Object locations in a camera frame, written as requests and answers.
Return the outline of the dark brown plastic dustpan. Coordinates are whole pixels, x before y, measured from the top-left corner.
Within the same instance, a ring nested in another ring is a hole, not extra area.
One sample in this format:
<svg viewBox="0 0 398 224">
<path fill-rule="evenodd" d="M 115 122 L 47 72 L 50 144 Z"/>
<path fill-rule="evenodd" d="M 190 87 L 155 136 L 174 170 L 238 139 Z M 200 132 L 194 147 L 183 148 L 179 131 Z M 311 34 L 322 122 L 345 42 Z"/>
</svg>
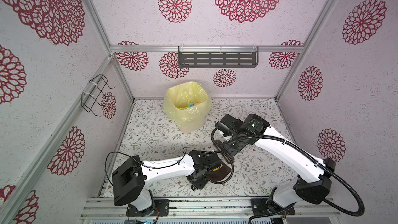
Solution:
<svg viewBox="0 0 398 224">
<path fill-rule="evenodd" d="M 231 178 L 233 174 L 232 169 L 227 164 L 224 162 L 221 164 L 223 165 L 221 169 L 215 172 L 211 170 L 205 176 L 213 184 L 224 184 Z"/>
</svg>

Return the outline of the bin with yellow-green bag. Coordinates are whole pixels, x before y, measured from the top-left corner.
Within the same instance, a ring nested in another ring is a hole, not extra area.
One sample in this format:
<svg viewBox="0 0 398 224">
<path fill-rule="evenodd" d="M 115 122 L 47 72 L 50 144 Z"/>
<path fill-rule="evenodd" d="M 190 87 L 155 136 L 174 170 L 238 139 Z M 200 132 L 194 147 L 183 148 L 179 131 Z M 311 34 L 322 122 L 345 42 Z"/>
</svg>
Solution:
<svg viewBox="0 0 398 224">
<path fill-rule="evenodd" d="M 200 129 L 211 105 L 211 97 L 197 82 L 186 82 L 169 88 L 163 102 L 166 115 L 183 133 Z"/>
</svg>

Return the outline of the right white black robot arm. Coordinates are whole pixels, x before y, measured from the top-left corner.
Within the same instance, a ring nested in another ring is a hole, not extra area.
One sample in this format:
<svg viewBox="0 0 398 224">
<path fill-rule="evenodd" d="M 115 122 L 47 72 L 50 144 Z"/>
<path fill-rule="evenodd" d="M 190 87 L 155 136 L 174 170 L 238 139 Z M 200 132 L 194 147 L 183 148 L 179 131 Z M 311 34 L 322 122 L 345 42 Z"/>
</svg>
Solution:
<svg viewBox="0 0 398 224">
<path fill-rule="evenodd" d="M 333 170 L 335 162 L 298 151 L 292 142 L 260 116 L 250 114 L 245 120 L 240 120 L 226 114 L 215 124 L 211 136 L 215 133 L 221 134 L 225 140 L 213 139 L 213 144 L 231 158 L 247 145 L 254 145 L 268 151 L 297 173 L 294 181 L 272 191 L 267 200 L 269 206 L 283 208 L 298 201 L 320 204 L 329 194 L 331 175 L 320 166 Z"/>
</svg>

